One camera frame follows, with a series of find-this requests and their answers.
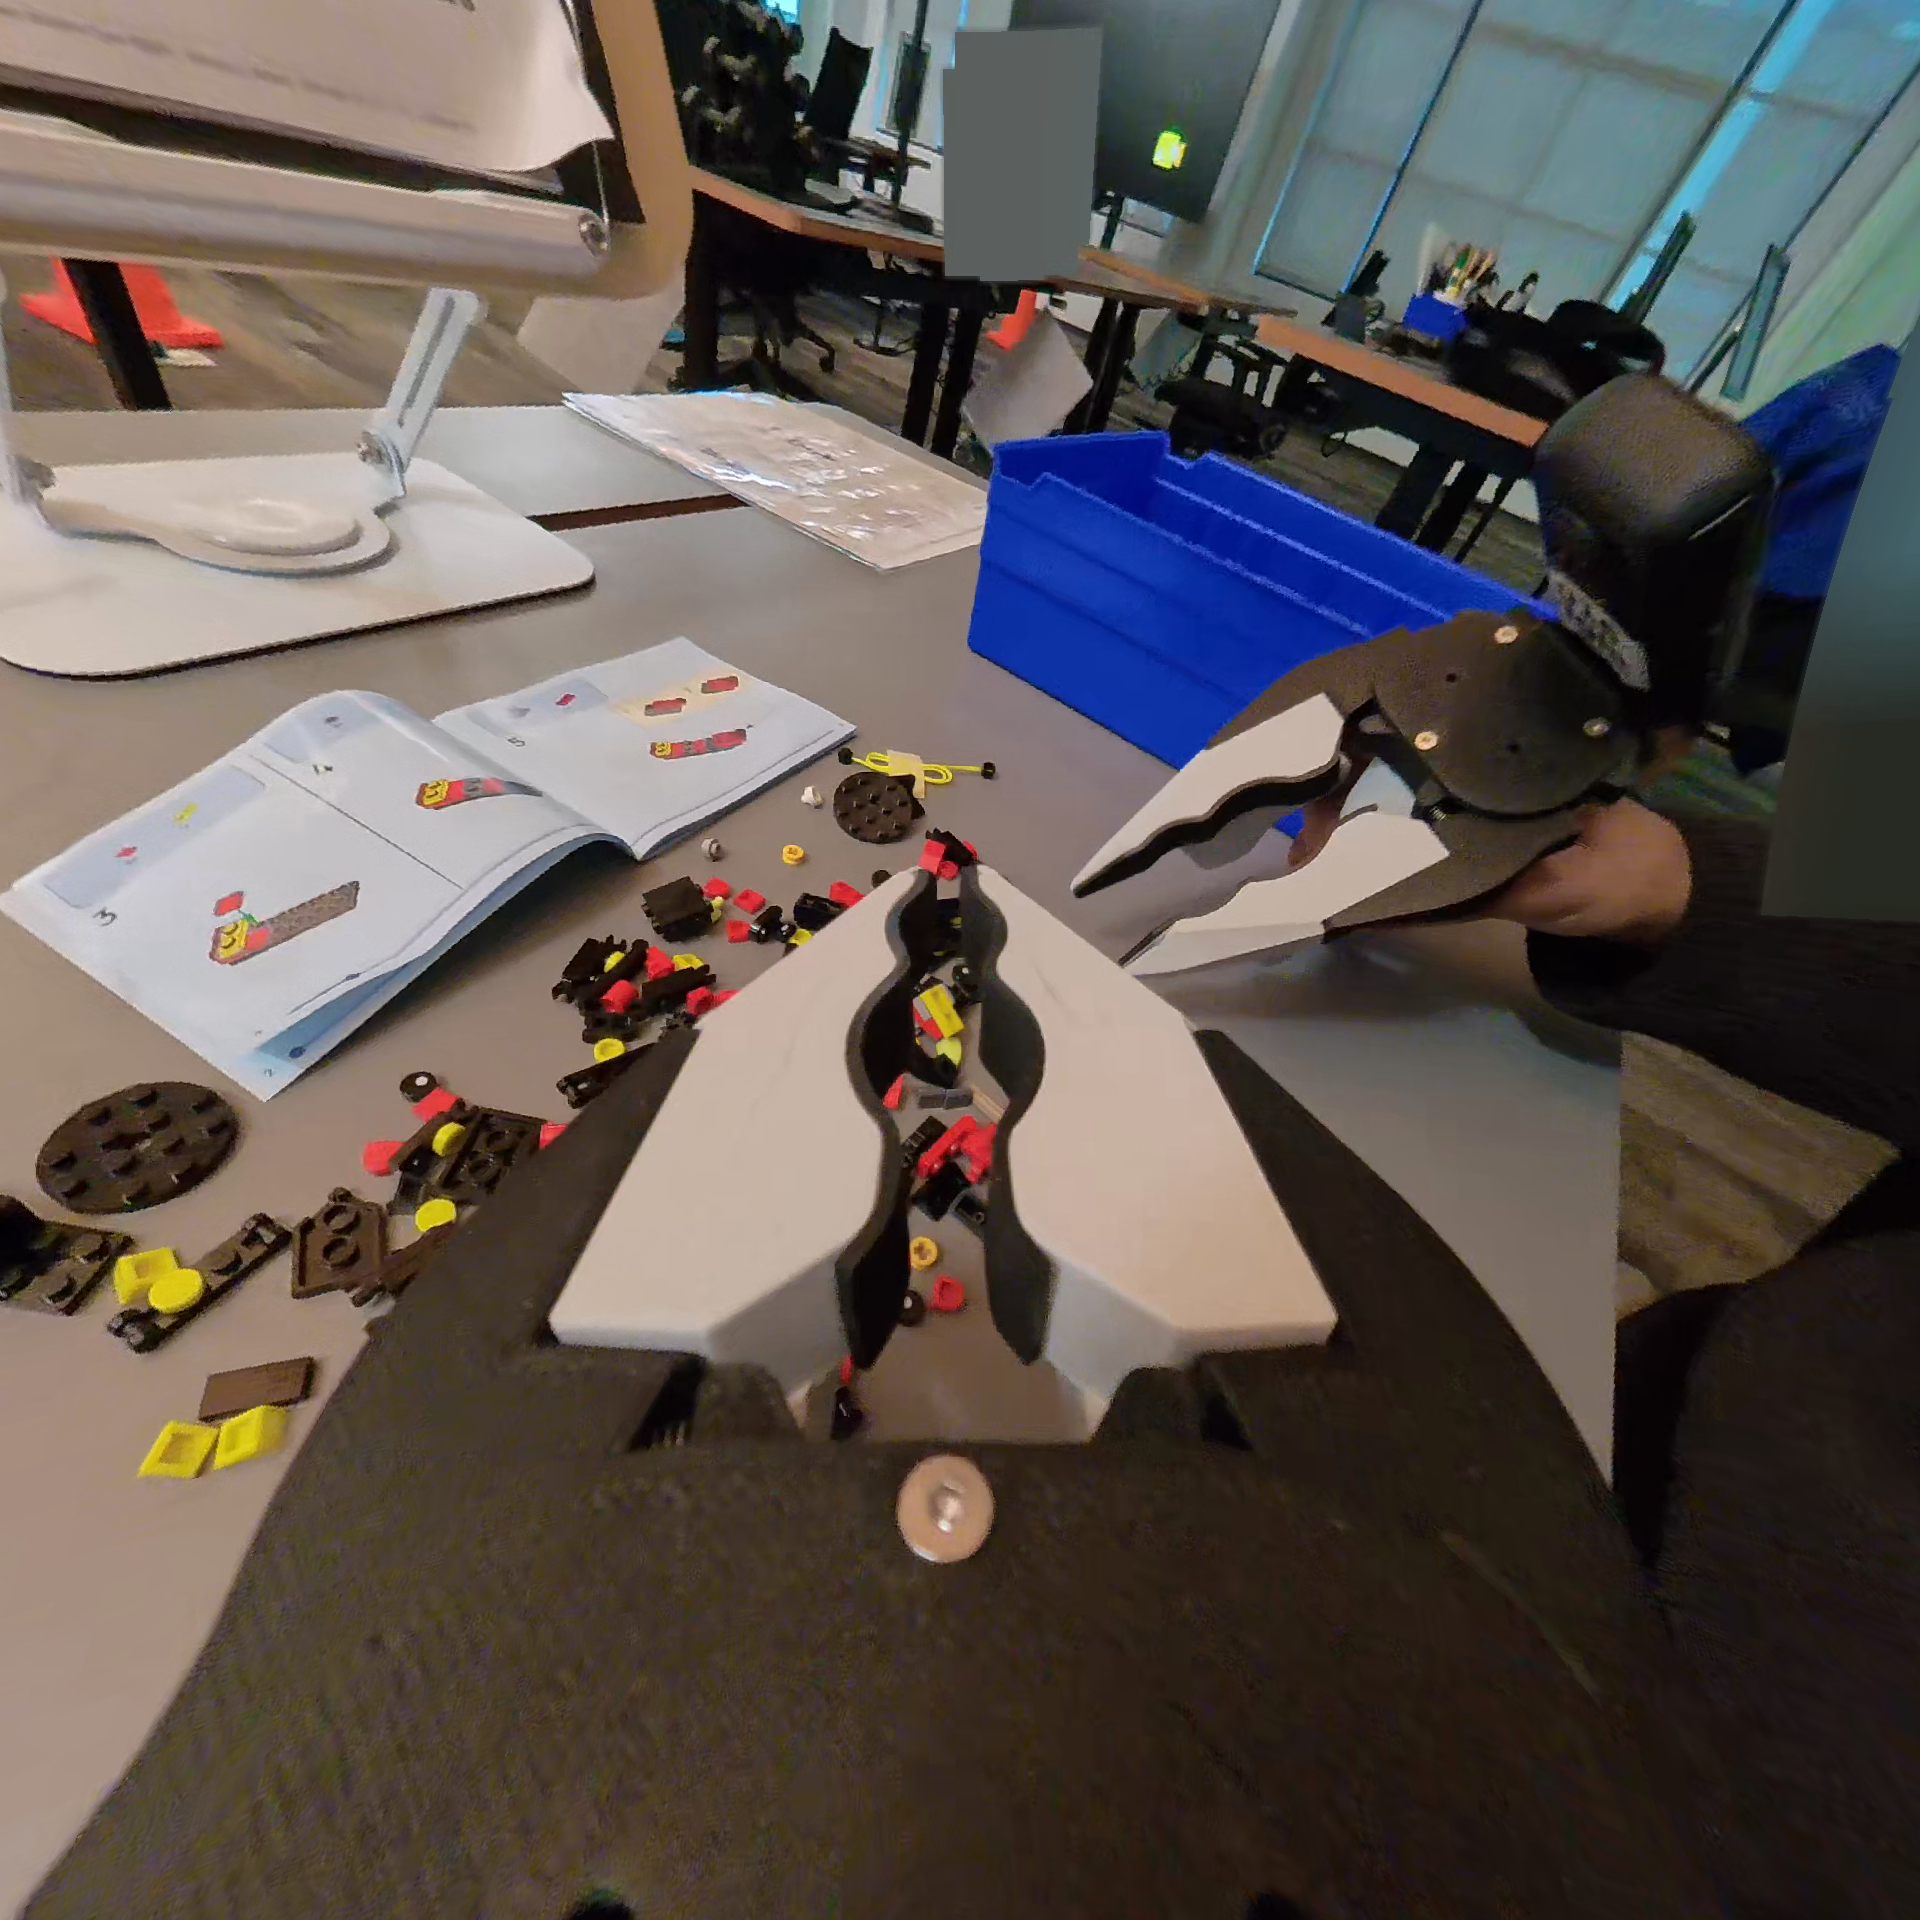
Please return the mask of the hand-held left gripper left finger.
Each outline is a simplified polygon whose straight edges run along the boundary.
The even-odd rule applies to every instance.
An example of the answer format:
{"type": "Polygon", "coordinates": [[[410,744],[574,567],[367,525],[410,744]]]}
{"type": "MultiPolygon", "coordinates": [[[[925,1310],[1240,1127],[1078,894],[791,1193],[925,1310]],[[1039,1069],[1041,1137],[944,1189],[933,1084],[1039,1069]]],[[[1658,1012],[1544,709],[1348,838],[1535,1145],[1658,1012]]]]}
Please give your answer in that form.
{"type": "Polygon", "coordinates": [[[562,1344],[872,1367],[911,1287],[902,1118],[933,878],[885,878],[685,1032],[550,1310],[562,1344]]]}

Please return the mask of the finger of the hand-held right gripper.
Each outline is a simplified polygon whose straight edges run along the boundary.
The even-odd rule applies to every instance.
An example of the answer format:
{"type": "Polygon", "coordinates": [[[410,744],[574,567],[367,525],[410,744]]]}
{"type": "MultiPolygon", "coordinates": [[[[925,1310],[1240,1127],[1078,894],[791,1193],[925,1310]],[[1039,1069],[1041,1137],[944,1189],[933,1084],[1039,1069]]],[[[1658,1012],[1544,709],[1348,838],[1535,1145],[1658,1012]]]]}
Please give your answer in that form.
{"type": "Polygon", "coordinates": [[[1134,980],[1200,972],[1232,959],[1317,946],[1330,920],[1447,857],[1446,838],[1404,804],[1344,804],[1308,857],[1245,881],[1224,906],[1165,925],[1122,956],[1134,980]]]}
{"type": "Polygon", "coordinates": [[[1330,793],[1344,776],[1348,714],[1330,694],[1248,704],[1076,872],[1088,898],[1154,866],[1170,849],[1200,862],[1245,854],[1276,820],[1330,793]]]}

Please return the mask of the pile of lego pieces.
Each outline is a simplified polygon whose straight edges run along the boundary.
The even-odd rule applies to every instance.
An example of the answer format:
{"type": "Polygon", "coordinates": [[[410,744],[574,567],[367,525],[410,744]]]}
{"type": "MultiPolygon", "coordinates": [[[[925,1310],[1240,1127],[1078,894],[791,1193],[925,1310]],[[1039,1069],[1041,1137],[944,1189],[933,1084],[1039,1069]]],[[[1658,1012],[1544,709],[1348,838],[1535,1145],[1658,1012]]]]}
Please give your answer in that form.
{"type": "MultiPolygon", "coordinates": [[[[265,950],[287,946],[297,933],[314,933],[357,909],[361,885],[340,881],[311,898],[292,898],[277,912],[246,912],[240,892],[223,892],[212,909],[212,964],[232,967],[265,950]]],[[[672,878],[642,892],[639,909],[650,937],[590,937],[552,981],[552,1001],[581,1015],[581,1032],[592,1061],[562,1074],[557,1092],[573,1109],[586,1109],[606,1092],[650,1048],[639,1026],[663,1020],[663,1032],[693,1026],[730,993],[714,981],[714,967],[679,950],[693,937],[727,929],[727,943],[775,943],[805,946],[857,898],[856,885],[833,885],[829,898],[794,898],[794,920],[760,892],[724,878],[672,878]]],[[[391,1181],[386,1204],[367,1204],[357,1189],[328,1189],[324,1205],[297,1224],[250,1210],[212,1250],[176,1260],[174,1249],[135,1250],[128,1236],[47,1224],[31,1205],[4,1196],[4,1303],[23,1308],[47,1285],[50,1310],[74,1310],[81,1295],[109,1279],[116,1310],[104,1335],[121,1351],[160,1351],[207,1308],[230,1298],[277,1250],[292,1258],[292,1298],[345,1295],[357,1308],[404,1298],[405,1285],[440,1258],[461,1216],[482,1205],[502,1181],[562,1137],[568,1118],[497,1109],[457,1096],[440,1074],[415,1069],[404,1077],[404,1101],[415,1114],[405,1137],[376,1137],[367,1145],[367,1176],[391,1181]]],[[[965,1157],[933,1176],[933,1162],[973,1124],[953,1114],[943,1145],[943,1118],[902,1145],[911,1181],[925,1181],[919,1204],[953,1196],[965,1157]]]]}

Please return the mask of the person's right forearm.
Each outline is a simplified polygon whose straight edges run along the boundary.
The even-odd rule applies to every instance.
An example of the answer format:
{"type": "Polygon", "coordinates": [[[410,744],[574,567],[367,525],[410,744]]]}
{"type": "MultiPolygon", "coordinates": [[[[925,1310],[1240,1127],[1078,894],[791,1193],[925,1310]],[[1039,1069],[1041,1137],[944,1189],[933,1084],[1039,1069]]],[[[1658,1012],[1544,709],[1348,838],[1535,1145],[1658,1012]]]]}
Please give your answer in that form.
{"type": "Polygon", "coordinates": [[[1578,1020],[1684,1048],[1917,1162],[1917,925],[1762,912],[1770,829],[1674,823],[1689,849],[1684,925],[1655,946],[1528,933],[1535,988],[1578,1020]]]}

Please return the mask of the lego instruction booklet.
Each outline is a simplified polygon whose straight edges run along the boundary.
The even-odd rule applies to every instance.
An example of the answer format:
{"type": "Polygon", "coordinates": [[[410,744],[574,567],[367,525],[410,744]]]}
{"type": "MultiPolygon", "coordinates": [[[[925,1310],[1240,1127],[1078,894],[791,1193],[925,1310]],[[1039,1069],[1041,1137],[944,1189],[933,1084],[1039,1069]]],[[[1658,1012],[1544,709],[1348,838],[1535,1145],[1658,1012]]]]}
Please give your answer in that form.
{"type": "Polygon", "coordinates": [[[636,862],[856,720],[693,640],[440,716],[314,694],[4,892],[4,920],[272,1096],[586,845],[636,862]]]}

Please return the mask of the large black round lego plate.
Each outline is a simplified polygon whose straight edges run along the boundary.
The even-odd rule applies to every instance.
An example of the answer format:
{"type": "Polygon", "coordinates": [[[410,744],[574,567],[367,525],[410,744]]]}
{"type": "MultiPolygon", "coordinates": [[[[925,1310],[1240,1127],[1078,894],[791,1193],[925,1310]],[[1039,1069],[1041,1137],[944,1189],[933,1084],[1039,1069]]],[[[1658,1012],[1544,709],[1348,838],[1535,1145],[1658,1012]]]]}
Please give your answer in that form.
{"type": "Polygon", "coordinates": [[[37,1189],[76,1216],[166,1205],[237,1145],[237,1109],[200,1084],[133,1084],[62,1114],[37,1153],[37,1189]]]}

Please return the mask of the blue plastic bin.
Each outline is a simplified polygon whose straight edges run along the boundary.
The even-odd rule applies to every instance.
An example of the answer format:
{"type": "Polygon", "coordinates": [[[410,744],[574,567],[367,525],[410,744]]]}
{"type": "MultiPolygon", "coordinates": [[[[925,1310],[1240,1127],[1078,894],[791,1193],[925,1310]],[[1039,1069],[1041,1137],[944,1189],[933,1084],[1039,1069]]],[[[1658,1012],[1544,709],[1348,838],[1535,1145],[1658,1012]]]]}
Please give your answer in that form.
{"type": "Polygon", "coordinates": [[[1308,656],[1508,607],[1544,614],[1257,468],[1111,429],[996,445],[969,649],[1177,768],[1308,656]]]}

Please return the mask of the black bag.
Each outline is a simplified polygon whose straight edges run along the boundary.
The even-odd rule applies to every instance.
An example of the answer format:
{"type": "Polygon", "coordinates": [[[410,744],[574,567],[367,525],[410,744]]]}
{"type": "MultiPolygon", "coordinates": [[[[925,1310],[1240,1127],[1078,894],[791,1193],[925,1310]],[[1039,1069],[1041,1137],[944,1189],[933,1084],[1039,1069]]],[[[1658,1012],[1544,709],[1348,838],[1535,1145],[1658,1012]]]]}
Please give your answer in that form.
{"type": "Polygon", "coordinates": [[[1463,393],[1559,418],[1618,376],[1658,376],[1663,354],[1658,334],[1598,301],[1559,301],[1544,319],[1473,301],[1446,372],[1463,393]]]}

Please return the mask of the black office chair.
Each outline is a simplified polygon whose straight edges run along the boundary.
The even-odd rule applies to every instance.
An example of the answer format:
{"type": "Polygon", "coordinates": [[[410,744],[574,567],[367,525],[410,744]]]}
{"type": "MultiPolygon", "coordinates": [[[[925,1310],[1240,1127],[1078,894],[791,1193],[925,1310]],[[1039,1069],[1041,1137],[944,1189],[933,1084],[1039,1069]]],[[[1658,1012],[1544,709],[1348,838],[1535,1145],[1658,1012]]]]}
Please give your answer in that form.
{"type": "Polygon", "coordinates": [[[1170,406],[1165,439],[1176,457],[1270,457],[1290,418],[1264,398],[1286,377],[1290,354],[1257,338],[1207,334],[1183,376],[1165,377],[1154,398],[1170,406]]]}

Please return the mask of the blue pen cup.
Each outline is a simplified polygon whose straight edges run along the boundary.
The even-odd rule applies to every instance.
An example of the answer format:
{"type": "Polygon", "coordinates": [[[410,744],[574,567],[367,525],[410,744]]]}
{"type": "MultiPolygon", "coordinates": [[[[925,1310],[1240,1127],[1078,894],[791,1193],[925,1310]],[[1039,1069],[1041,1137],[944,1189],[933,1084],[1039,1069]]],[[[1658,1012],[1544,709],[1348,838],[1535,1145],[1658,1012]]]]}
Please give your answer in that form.
{"type": "Polygon", "coordinates": [[[1455,341],[1473,304],[1498,281],[1498,252],[1430,226],[1417,252],[1414,295],[1404,301],[1404,334],[1422,341],[1455,341]]]}

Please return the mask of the clear plastic bag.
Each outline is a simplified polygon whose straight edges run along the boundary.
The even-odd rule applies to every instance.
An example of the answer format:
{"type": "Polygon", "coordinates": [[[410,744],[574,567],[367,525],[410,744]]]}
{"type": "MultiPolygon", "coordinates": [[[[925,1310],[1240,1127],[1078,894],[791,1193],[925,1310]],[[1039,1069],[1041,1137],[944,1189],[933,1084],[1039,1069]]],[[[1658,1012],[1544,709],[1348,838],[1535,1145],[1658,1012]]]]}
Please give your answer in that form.
{"type": "Polygon", "coordinates": [[[984,538],[984,489],[838,409],[764,393],[568,393],[562,401],[870,573],[902,573],[984,538]]]}

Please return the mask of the person's dark trousers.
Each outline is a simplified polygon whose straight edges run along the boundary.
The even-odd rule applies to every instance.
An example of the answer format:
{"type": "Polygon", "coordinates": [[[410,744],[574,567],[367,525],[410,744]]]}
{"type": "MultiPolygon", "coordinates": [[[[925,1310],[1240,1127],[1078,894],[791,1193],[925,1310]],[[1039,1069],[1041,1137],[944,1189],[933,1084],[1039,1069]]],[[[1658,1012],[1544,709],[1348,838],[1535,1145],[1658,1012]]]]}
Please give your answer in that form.
{"type": "Polygon", "coordinates": [[[1920,1912],[1917,1165],[1618,1324],[1618,1510],[1726,1777],[1734,1917],[1920,1912]]]}

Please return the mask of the white book stand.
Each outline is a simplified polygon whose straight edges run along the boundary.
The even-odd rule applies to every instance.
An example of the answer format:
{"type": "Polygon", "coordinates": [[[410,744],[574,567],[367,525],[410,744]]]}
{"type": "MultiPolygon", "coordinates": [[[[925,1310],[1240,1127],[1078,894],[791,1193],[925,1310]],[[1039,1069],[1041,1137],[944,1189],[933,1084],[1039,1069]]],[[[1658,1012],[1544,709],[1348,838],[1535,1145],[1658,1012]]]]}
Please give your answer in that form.
{"type": "Polygon", "coordinates": [[[10,0],[0,65],[4,252],[424,290],[345,450],[56,468],[4,377],[4,664],[117,680],[592,578],[415,449],[482,290],[685,264],[658,5],[10,0]]]}

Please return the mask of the orange traffic cone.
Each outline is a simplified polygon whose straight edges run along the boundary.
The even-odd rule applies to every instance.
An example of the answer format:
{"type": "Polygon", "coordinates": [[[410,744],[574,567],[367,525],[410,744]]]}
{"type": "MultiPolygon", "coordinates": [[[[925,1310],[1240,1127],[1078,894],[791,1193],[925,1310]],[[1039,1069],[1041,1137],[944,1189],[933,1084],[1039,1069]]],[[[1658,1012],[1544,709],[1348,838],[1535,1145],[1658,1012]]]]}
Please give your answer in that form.
{"type": "MultiPolygon", "coordinates": [[[[166,349],[166,351],[220,351],[223,349],[223,334],[213,324],[189,319],[176,309],[176,301],[174,301],[174,290],[169,290],[169,281],[166,281],[160,271],[150,271],[150,264],[117,264],[117,273],[128,281],[128,295],[133,295],[142,338],[150,349],[166,349]]],[[[76,301],[76,281],[74,281],[66,261],[50,261],[50,286],[23,290],[17,304],[31,319],[42,319],[42,324],[50,324],[50,327],[61,327],[61,334],[66,334],[66,338],[76,338],[87,349],[95,341],[95,334],[87,324],[87,309],[76,301]]]]}

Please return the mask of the dark wall screen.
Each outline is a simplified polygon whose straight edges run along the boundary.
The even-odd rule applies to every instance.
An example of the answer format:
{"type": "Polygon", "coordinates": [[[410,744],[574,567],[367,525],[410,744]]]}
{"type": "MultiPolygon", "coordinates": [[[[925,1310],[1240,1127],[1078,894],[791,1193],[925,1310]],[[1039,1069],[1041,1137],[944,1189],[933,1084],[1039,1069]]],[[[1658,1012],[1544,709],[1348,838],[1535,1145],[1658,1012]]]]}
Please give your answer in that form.
{"type": "Polygon", "coordinates": [[[1094,207],[1200,221],[1222,182],[1276,0],[1020,0],[1012,26],[1095,26],[1094,207]],[[1160,127],[1189,136],[1177,172],[1151,167],[1160,127]]]}

